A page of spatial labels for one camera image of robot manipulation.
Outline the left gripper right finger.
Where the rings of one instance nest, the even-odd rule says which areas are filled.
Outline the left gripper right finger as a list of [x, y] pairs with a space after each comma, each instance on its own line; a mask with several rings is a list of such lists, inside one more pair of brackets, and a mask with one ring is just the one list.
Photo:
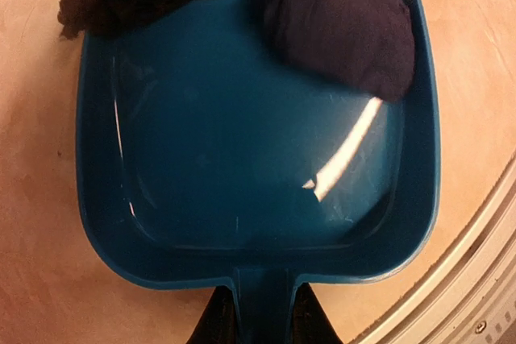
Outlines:
[[309, 284], [296, 293], [292, 316], [292, 343], [342, 344]]

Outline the blue dustpan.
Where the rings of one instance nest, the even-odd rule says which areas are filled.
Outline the blue dustpan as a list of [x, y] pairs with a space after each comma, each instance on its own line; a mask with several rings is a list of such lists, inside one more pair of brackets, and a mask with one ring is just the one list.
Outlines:
[[196, 0], [86, 34], [77, 192], [100, 258], [145, 288], [224, 287], [242, 343], [287, 343], [301, 284], [388, 278], [439, 208], [439, 103], [422, 0], [397, 103], [284, 66], [255, 0]]

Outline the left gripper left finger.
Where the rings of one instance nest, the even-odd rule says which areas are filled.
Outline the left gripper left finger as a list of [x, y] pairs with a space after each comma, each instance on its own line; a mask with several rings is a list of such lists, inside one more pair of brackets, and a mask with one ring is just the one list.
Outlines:
[[236, 315], [232, 291], [217, 287], [187, 344], [236, 344]]

